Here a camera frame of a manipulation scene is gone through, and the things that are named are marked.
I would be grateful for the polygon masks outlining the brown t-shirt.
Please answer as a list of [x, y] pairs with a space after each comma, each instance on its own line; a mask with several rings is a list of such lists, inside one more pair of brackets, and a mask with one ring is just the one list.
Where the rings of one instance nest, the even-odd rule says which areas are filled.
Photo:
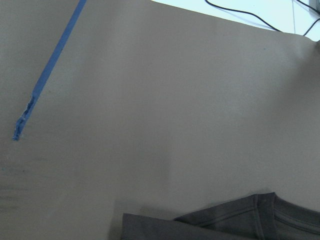
[[173, 220], [125, 213], [123, 240], [318, 240], [320, 214], [274, 192], [253, 194]]

